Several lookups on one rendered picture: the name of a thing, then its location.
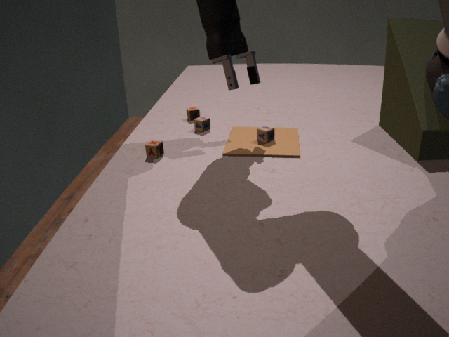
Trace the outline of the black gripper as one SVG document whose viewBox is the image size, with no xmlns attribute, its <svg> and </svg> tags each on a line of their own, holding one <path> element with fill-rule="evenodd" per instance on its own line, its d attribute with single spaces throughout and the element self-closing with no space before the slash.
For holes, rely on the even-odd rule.
<svg viewBox="0 0 449 337">
<path fill-rule="evenodd" d="M 248 51 L 241 26 L 236 0 L 196 0 L 201 23 L 207 36 L 206 48 L 212 63 L 222 61 L 229 90 L 239 85 L 232 64 L 231 55 L 246 58 L 251 84 L 260 83 L 255 61 L 255 51 Z"/>
</svg>

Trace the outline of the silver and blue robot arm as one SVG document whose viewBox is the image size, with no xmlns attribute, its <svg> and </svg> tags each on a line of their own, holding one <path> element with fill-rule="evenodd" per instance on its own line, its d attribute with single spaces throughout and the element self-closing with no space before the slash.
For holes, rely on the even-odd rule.
<svg viewBox="0 0 449 337">
<path fill-rule="evenodd" d="M 436 106 L 449 119 L 449 0 L 438 0 L 438 3 L 444 28 L 437 37 L 437 49 L 426 63 L 425 73 Z"/>
</svg>

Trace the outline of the wooden letter block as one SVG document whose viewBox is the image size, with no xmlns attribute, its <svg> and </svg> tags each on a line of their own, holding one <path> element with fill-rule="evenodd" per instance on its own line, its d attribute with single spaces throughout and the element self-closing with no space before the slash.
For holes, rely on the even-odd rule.
<svg viewBox="0 0 449 337">
<path fill-rule="evenodd" d="M 159 158 L 163 153 L 163 141 L 151 140 L 145 145 L 146 155 L 151 158 Z"/>
<path fill-rule="evenodd" d="M 194 128 L 196 131 L 204 132 L 210 129 L 210 118 L 198 117 L 194 119 Z"/>
<path fill-rule="evenodd" d="M 257 140 L 269 143 L 274 140 L 275 128 L 271 126 L 261 126 L 257 128 Z"/>
<path fill-rule="evenodd" d="M 200 117 L 200 110 L 198 107 L 188 107 L 187 108 L 187 118 L 190 121 L 193 121 L 194 119 Z"/>
</svg>

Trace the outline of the tan flat mat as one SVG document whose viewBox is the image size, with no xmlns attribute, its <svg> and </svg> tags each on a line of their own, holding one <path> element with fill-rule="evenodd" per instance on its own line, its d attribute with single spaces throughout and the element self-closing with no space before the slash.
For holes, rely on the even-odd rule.
<svg viewBox="0 0 449 337">
<path fill-rule="evenodd" d="M 222 156 L 299 157 L 298 128 L 275 128 L 274 140 L 257 140 L 257 128 L 233 126 Z"/>
</svg>

